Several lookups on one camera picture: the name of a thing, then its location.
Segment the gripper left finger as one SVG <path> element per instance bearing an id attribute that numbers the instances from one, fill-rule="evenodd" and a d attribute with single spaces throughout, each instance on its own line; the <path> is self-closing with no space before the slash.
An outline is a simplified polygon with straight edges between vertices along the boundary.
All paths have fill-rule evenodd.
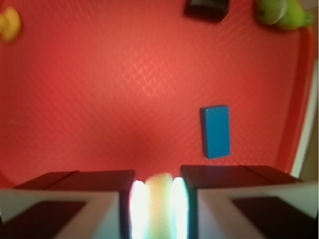
<path id="1" fill-rule="evenodd" d="M 134 170 L 50 172 L 0 192 L 3 239 L 129 239 Z"/>

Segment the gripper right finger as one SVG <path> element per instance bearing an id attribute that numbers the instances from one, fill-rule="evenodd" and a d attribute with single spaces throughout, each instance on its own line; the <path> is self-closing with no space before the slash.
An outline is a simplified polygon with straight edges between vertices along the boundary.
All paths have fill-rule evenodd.
<path id="1" fill-rule="evenodd" d="M 269 166 L 183 165 L 190 239 L 316 239 L 319 187 Z"/>

